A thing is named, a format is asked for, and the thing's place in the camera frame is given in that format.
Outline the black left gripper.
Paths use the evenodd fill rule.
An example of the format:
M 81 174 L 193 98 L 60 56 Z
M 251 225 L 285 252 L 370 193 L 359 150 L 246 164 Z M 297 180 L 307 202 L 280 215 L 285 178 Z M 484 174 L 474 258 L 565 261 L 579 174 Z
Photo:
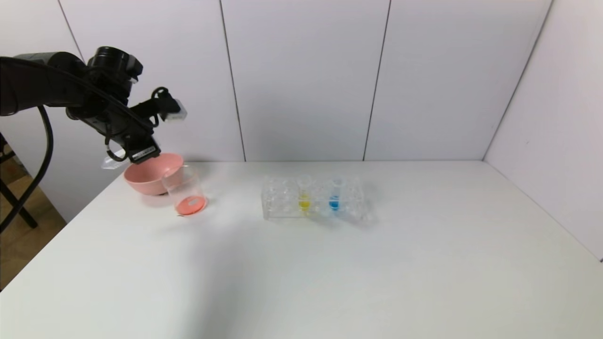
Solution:
M 125 157 L 133 164 L 143 163 L 161 153 L 153 133 L 126 134 L 122 138 Z

